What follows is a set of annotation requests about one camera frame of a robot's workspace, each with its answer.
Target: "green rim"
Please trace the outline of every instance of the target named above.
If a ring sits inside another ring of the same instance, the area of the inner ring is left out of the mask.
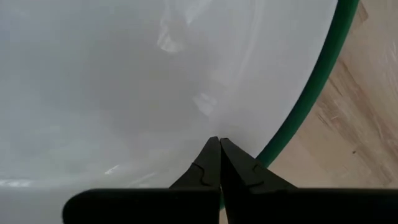
[[[347,36],[359,0],[339,0],[317,63],[292,111],[257,159],[266,167],[296,133],[317,100]]]

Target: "wooden floor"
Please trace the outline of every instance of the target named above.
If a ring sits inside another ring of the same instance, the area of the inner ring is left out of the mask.
[[[321,95],[272,163],[298,186],[398,188],[398,1],[361,1]]]

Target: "wood grain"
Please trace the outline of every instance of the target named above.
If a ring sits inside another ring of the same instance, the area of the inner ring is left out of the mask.
[[[270,169],[298,186],[398,187],[398,1],[359,3],[321,95]]]

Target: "black tool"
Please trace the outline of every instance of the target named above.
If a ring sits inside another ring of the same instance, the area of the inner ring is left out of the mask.
[[[168,189],[94,189],[72,197],[65,224],[398,221],[398,190],[299,189],[229,139],[210,138]]]

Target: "white surface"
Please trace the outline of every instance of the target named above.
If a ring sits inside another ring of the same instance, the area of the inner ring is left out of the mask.
[[[168,187],[210,136],[256,156],[336,1],[0,0],[0,223],[91,187]]]

